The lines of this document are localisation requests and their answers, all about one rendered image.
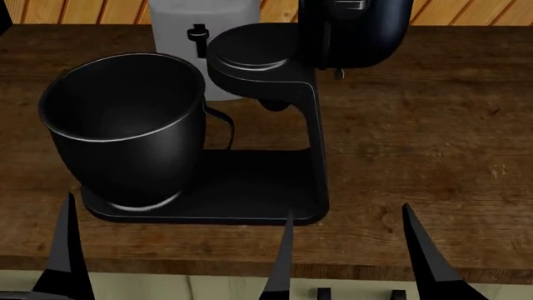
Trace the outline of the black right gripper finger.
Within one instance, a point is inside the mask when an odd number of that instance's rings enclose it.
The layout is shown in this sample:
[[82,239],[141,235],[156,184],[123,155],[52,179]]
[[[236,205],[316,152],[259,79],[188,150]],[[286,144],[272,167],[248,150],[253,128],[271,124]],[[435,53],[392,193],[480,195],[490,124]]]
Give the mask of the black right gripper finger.
[[445,260],[407,203],[402,219],[420,300],[479,300],[479,292]]
[[293,249],[293,216],[286,218],[280,248],[262,294],[258,300],[289,300]]

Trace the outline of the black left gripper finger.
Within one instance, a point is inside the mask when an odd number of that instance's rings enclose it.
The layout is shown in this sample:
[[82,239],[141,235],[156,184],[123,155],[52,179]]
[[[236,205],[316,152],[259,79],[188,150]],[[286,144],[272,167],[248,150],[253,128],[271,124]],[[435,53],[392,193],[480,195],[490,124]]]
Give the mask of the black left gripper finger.
[[63,202],[46,267],[32,288],[32,300],[95,300],[82,252],[75,197]]

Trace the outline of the cream cabinet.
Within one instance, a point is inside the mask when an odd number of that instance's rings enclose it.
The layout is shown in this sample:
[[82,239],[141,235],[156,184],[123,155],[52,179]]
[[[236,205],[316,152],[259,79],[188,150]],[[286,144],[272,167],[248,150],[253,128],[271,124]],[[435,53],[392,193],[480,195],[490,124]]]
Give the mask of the cream cabinet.
[[[276,249],[214,252],[100,252],[85,256],[97,300],[254,300]],[[533,299],[533,252],[446,252],[461,276],[492,300]],[[382,299],[394,288],[416,295],[407,249],[295,252],[291,300],[318,287],[338,299]]]

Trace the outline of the white drink dispenser, black tap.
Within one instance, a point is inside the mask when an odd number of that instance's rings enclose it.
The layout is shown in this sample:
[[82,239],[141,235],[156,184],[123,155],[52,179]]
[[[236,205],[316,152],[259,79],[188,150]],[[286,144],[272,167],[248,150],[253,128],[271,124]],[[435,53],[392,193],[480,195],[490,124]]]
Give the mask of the white drink dispenser, black tap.
[[259,0],[148,0],[148,7],[157,52],[197,67],[206,81],[208,102],[238,99],[208,77],[207,44],[229,29],[258,23]]

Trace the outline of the black appliance edge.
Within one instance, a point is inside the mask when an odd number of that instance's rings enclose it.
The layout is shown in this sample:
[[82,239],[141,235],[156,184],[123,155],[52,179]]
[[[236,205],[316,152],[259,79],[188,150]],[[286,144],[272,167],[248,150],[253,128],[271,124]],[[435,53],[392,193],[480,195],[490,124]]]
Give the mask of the black appliance edge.
[[0,0],[0,36],[2,36],[12,26],[7,5],[4,0]]

